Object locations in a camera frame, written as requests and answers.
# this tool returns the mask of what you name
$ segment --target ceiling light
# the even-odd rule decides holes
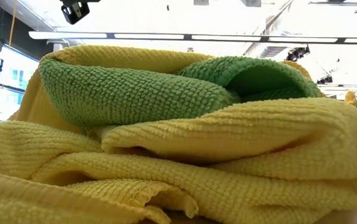
[[[29,36],[33,39],[103,39],[108,36],[103,33],[83,32],[38,32],[30,31]]]
[[[309,42],[336,42],[337,38],[312,38],[312,37],[270,37],[269,41],[272,42],[296,42],[296,43],[309,43]]]
[[[357,88],[357,85],[342,85],[342,84],[324,84],[318,85],[319,88]]]
[[[295,47],[288,51],[288,55],[285,60],[297,62],[298,59],[304,58],[304,56],[310,53],[310,48],[307,44],[306,47]]]
[[[194,40],[242,40],[242,41],[259,41],[261,37],[243,37],[230,35],[193,35]]]
[[[346,0],[310,1],[309,4],[321,6],[357,6],[357,2],[346,2]]]
[[[116,39],[184,39],[182,34],[115,34]]]
[[[328,92],[328,91],[330,91],[330,92],[341,92],[341,91],[347,91],[346,89],[342,89],[342,90],[339,90],[339,89],[331,89],[331,90],[329,90],[329,89],[324,89],[323,91],[325,91],[325,92]]]
[[[327,84],[327,83],[332,83],[333,79],[331,75],[327,75],[325,77],[320,78],[319,80],[317,80],[317,84],[319,85],[323,85],[323,84]]]

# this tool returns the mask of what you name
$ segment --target yellow towel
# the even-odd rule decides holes
[[[292,61],[283,61],[282,63],[285,64],[285,65],[288,65],[288,66],[290,66],[292,68],[296,68],[297,70],[301,71],[301,73],[303,74],[303,76],[305,78],[311,79],[311,76],[308,73],[308,71],[305,68],[303,68],[301,65],[299,65],[298,63],[292,62]]]
[[[46,58],[173,73],[210,56],[85,46]],[[314,223],[357,209],[357,109],[334,99],[241,103],[85,136],[35,72],[12,119],[0,123],[0,223],[169,223],[163,210]]]

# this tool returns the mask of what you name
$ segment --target towel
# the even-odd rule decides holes
[[[204,60],[175,75],[54,59],[44,60],[39,70],[63,119],[83,127],[196,118],[243,101],[320,96],[300,72],[254,58]]]
[[[232,72],[221,78],[219,71]],[[178,118],[149,113],[150,99],[163,94],[161,110],[174,106],[174,88],[145,96],[127,83],[150,89],[163,74],[185,80],[180,90],[189,82],[214,86],[220,91],[207,99],[232,105],[199,101],[200,116],[190,108]],[[109,85],[121,78],[126,95],[100,78]],[[0,123],[0,223],[164,224],[174,222],[169,210],[219,223],[315,223],[333,210],[357,209],[357,109],[318,97],[307,80],[290,65],[249,58],[101,46],[47,55],[13,121]],[[67,100],[77,90],[91,94],[92,85],[110,98],[80,95],[85,106]],[[149,101],[130,101],[141,97]],[[122,105],[131,114],[115,116]],[[100,115],[85,111],[94,108]]]

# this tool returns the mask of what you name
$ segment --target window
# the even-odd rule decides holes
[[[0,87],[0,121],[7,120],[22,103],[23,93]]]
[[[27,83],[38,66],[38,61],[31,59],[9,47],[3,47],[0,52],[4,60],[0,73],[0,84],[26,89]]]
[[[22,103],[23,93],[38,62],[25,55],[3,47],[0,52],[0,121],[7,120]]]
[[[12,79],[17,80],[17,70],[13,70],[12,72]]]

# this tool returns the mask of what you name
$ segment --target yellow cable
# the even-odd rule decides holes
[[[12,36],[14,34],[17,0],[14,1],[14,14],[12,17],[11,33],[9,34],[9,46],[12,47]]]

